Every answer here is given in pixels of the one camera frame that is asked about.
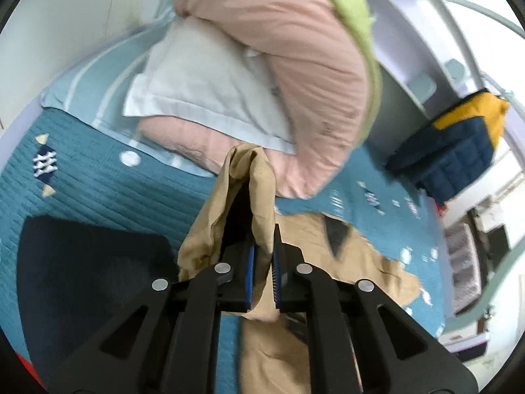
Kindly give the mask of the tan padded coat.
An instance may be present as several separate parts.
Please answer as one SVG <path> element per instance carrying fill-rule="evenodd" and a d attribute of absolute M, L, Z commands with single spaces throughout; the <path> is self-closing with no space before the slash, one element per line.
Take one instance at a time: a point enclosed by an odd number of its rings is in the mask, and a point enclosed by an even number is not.
<path fill-rule="evenodd" d="M 240 271 L 248 282 L 249 313 L 241 320 L 239 382 L 243 393 L 308 393 L 310 369 L 306 344 L 286 326 L 271 292 L 270 258 L 274 230 L 299 247 L 306 261 L 347 283 L 368 278 L 398 305 L 420 293 L 419 279 L 390 260 L 349 224 L 323 213 L 281 215 L 275 210 L 276 181 L 264 150 L 244 144 L 225 157 L 206 201 L 178 253 L 181 281 L 221 261 L 227 240 L 239 244 L 252 265 Z"/>

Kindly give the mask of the dark navy garment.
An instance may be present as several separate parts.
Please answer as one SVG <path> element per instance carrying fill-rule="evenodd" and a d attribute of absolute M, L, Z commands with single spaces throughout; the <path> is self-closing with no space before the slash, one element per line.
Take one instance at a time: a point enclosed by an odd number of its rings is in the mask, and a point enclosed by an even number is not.
<path fill-rule="evenodd" d="M 26 218 L 17 295 L 30 361 L 42 383 L 153 280 L 178 276 L 168 239 L 49 215 Z"/>

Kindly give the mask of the grey patterned fabric bin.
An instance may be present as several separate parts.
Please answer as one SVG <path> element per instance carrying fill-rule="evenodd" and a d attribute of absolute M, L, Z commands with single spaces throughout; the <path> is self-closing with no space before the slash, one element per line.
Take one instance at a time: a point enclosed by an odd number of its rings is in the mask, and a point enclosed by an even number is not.
<path fill-rule="evenodd" d="M 482 278 L 471 228 L 464 222 L 445 229 L 453 282 L 454 314 L 460 314 L 480 298 Z"/>

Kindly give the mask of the black computer monitor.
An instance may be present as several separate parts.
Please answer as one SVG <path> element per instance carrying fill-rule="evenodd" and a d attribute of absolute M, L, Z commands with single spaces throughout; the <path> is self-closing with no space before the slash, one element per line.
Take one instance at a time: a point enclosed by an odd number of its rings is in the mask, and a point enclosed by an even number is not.
<path fill-rule="evenodd" d="M 494 271 L 510 252 L 505 226 L 500 224 L 496 228 L 486 230 L 482 227 L 479 213 L 476 210 L 469 213 L 474 225 L 472 234 L 478 255 Z"/>

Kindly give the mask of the teal quilted bedspread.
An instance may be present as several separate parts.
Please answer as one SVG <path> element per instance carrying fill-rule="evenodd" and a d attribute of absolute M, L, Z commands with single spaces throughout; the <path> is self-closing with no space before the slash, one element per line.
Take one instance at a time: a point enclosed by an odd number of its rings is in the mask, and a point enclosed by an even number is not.
<path fill-rule="evenodd" d="M 47 380 L 76 346 L 91 334 L 72 321 L 64 328 L 36 304 L 38 327 L 52 338 L 41 344 L 27 326 L 29 309 L 19 306 L 18 269 L 53 270 L 59 258 L 19 254 L 23 222 L 30 216 L 89 223 L 165 237 L 177 252 L 209 196 L 214 180 L 142 156 L 125 165 L 124 144 L 57 109 L 45 110 L 16 142 L 1 141 L 1 326 L 11 346 Z M 387 258 L 416 275 L 421 293 L 409 304 L 412 317 L 440 335 L 450 314 L 450 286 L 443 281 L 444 244 L 436 212 L 425 193 L 384 171 L 379 154 L 365 145 L 316 197 L 276 203 L 282 214 L 322 212 L 350 223 Z"/>

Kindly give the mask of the navy and yellow puffer jacket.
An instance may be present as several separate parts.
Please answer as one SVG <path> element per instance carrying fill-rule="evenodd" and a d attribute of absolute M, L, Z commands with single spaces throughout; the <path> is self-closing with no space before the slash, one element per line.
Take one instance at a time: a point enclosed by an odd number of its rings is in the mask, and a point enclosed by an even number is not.
<path fill-rule="evenodd" d="M 489 169 L 509 102 L 487 89 L 466 96 L 406 139 L 386 170 L 444 206 Z"/>

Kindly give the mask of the light blue striped sheet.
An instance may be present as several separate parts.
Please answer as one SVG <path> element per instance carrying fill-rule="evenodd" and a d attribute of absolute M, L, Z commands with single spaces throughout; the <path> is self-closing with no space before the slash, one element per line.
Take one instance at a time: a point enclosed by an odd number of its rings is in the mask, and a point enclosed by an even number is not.
<path fill-rule="evenodd" d="M 141 136 L 137 131 L 138 119 L 124 116 L 125 98 L 132 81 L 143 72 L 151 48 L 164 38 L 175 18 L 173 12 L 166 11 L 161 18 L 106 45 L 54 80 L 41 93 L 40 102 L 43 108 L 62 110 L 133 152 L 208 178 L 213 174 Z"/>

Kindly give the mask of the white pillow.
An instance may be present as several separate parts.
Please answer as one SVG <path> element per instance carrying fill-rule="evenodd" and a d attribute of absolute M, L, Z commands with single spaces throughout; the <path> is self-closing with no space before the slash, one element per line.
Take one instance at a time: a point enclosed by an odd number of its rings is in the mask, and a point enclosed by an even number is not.
<path fill-rule="evenodd" d="M 291 154 L 294 140 L 262 54 L 205 20 L 175 20 L 131 83 L 124 116 L 172 116 Z"/>

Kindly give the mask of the pink duvet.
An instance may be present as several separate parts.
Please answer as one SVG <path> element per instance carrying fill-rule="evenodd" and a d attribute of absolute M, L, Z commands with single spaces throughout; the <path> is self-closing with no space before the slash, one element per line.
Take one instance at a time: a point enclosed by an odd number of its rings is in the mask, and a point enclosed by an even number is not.
<path fill-rule="evenodd" d="M 280 197 L 316 195 L 360 145 L 369 104 L 365 61 L 329 0 L 175 0 L 178 20 L 205 20 L 262 54 L 294 140 L 286 154 L 261 146 Z M 172 116 L 138 118 L 139 133 L 218 173 L 246 143 Z"/>

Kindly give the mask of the lime green blanket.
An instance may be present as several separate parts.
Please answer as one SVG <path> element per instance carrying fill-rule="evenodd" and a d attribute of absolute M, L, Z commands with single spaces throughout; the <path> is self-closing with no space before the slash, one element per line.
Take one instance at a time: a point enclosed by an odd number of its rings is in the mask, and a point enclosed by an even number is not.
<path fill-rule="evenodd" d="M 353 38 L 365 61 L 370 92 L 367 115 L 359 136 L 359 143 L 363 143 L 378 116 L 383 91 L 381 72 L 374 52 L 371 11 L 367 0 L 329 1 L 333 5 L 335 16 Z"/>

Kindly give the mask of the white bunk ladder frame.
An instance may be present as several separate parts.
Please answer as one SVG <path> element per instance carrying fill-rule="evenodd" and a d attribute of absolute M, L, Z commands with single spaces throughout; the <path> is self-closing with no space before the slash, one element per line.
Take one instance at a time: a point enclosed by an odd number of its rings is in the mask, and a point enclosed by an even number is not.
<path fill-rule="evenodd" d="M 376 129 L 409 130 L 481 88 L 524 117 L 524 21 L 507 0 L 367 0 L 384 79 Z"/>

